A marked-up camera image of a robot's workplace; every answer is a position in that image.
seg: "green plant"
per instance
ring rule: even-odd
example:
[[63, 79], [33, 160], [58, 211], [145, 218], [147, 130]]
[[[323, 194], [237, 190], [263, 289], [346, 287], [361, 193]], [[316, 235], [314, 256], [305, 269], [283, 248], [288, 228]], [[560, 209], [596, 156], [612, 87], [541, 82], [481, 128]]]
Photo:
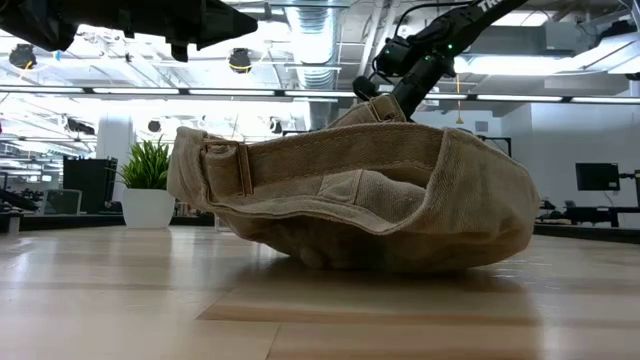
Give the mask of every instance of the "green plant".
[[131, 161], [122, 166], [122, 182], [129, 189], [167, 189], [169, 145], [144, 141], [131, 147]]

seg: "potted plant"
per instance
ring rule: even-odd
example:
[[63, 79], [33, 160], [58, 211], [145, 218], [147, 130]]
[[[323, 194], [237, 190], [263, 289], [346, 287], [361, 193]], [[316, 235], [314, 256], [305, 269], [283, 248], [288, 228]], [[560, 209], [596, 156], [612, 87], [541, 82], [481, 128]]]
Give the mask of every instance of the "potted plant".
[[131, 160], [119, 173], [127, 186], [122, 212], [127, 227], [162, 229], [169, 226], [175, 198], [167, 192], [169, 146], [145, 141], [131, 147]]

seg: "desk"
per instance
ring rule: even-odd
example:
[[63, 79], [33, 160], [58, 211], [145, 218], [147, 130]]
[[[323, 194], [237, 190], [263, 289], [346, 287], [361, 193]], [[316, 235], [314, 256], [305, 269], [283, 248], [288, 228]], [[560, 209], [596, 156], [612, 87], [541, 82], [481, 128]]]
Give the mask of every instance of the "desk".
[[0, 348], [47, 360], [640, 359], [638, 264], [637, 246], [534, 236], [492, 266], [403, 276], [309, 270], [211, 227], [33, 232], [0, 241]]
[[572, 207], [567, 208], [564, 217], [573, 225], [608, 222], [611, 227], [619, 228], [619, 214], [640, 214], [640, 207]]

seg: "white planter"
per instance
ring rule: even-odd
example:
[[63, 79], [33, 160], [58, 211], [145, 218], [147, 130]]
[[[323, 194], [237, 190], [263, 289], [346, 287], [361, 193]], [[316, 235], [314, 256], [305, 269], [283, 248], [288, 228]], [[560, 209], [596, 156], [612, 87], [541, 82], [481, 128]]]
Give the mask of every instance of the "white planter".
[[173, 217], [176, 199], [165, 190], [125, 189], [124, 221], [130, 229], [164, 229]]

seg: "white wall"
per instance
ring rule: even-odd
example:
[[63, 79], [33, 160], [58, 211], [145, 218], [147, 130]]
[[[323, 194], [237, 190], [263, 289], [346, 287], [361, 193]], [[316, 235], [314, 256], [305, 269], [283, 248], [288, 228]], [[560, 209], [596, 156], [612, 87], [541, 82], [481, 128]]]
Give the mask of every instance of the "white wall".
[[[575, 164], [618, 163], [620, 172], [640, 169], [640, 111], [618, 105], [525, 105], [502, 119], [504, 136], [513, 138], [514, 159], [527, 167], [540, 195], [556, 206], [610, 206], [604, 192], [579, 192]], [[607, 192], [615, 206], [637, 206], [635, 184]], [[640, 216], [625, 215], [621, 226], [640, 228]]]
[[[348, 111], [349, 109], [340, 109], [338, 116], [344, 116]], [[489, 123], [489, 131], [477, 133], [477, 135], [499, 137], [502, 134], [500, 118], [493, 117], [491, 111], [463, 111], [461, 117], [464, 121], [462, 125], [456, 124], [456, 121], [458, 121], [457, 111], [450, 111], [444, 115], [439, 111], [417, 112], [411, 118], [419, 124], [438, 129], [444, 127], [462, 128], [474, 134], [476, 133], [476, 121], [487, 121]]]

